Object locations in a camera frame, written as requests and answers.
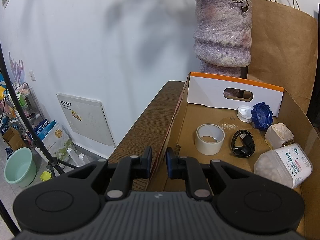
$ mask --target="black cable stand pole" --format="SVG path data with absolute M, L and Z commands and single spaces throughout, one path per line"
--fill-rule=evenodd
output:
M 73 169 L 78 168 L 77 166 L 74 166 L 74 165 L 72 165 L 72 164 L 70 164 L 70 163 L 64 162 L 64 161 L 62 161 L 62 160 L 60 160 L 60 159 L 57 159 L 57 161 L 58 161 L 58 163 L 61 163 L 61 164 L 63 164 L 63 165 L 66 165 L 66 166 L 68 166 L 68 167 L 70 167 L 70 168 L 73 168 Z
M 5 62 L 4 62 L 4 58 L 3 58 L 3 54 L 2 54 L 2 49 L 1 49 L 1 44 L 0 44 L 0 70 L 1 70 L 2 76 L 4 78 L 4 82 L 7 86 L 7 90 L 8 90 L 8 92 L 11 96 L 11 99 L 13 101 L 13 104 L 16 107 L 23 123 L 25 124 L 28 131 L 32 135 L 33 141 L 35 142 L 36 146 L 43 152 L 44 156 L 47 157 L 47 159 L 49 160 L 49 163 L 57 170 L 57 172 L 59 174 L 63 174 L 64 173 L 63 169 L 58 165 L 57 161 L 54 161 L 53 157 L 51 156 L 51 154 L 49 153 L 47 148 L 44 146 L 43 142 L 38 137 L 35 130 L 33 130 L 33 127 L 29 123 L 28 118 L 25 116 L 23 109 L 20 106 L 19 100 L 18 100 L 17 95 L 14 91 L 14 88 L 11 84 L 9 74 L 8 74 L 7 68 L 5 66 Z
M 14 236 L 17 236 L 20 233 L 20 230 L 16 226 L 16 224 L 13 222 L 12 218 L 10 217 L 9 213 L 5 209 L 3 203 L 0 200 L 0 214 L 3 219 L 3 221 L 7 224 L 7 227 L 11 231 L 11 233 Z

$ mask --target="white bag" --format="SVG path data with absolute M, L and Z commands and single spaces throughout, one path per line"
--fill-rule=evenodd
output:
M 55 124 L 42 142 L 53 157 L 57 157 L 62 161 L 67 161 L 70 157 L 68 154 L 68 148 L 76 149 L 71 138 L 59 123 Z

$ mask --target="wooden table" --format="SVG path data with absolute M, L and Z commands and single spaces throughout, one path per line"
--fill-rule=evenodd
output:
M 152 164 L 160 152 L 172 116 L 177 106 L 184 82 L 168 81 L 148 107 L 134 123 L 129 132 L 122 139 L 110 158 L 111 163 L 131 155 L 142 155 L 146 146 L 152 147 Z M 133 181 L 133 190 L 144 190 L 146 179 Z

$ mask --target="plastic bag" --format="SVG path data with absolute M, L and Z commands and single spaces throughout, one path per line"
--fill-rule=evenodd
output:
M 43 140 L 45 138 L 45 136 L 48 134 L 48 132 L 51 131 L 51 129 L 56 125 L 56 123 L 57 122 L 53 120 L 49 125 L 44 127 L 40 133 L 38 133 L 40 140 Z
M 36 134 L 39 134 L 39 133 L 43 130 L 43 128 L 45 128 L 47 125 L 49 125 L 49 122 L 48 122 L 47 119 L 44 119 L 43 121 L 41 121 L 41 122 L 34 128 Z M 30 133 L 30 132 L 28 132 L 28 136 L 30 137 L 31 140 L 33 140 L 33 137 L 31 136 L 31 133 Z
M 57 157 L 62 161 L 69 158 L 68 148 L 76 149 L 71 138 L 59 123 L 55 124 L 42 142 L 53 157 Z

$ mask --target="wall outlet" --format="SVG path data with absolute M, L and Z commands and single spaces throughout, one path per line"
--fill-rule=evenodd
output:
M 29 75 L 32 81 L 36 81 L 35 75 L 33 74 L 32 70 L 29 71 Z

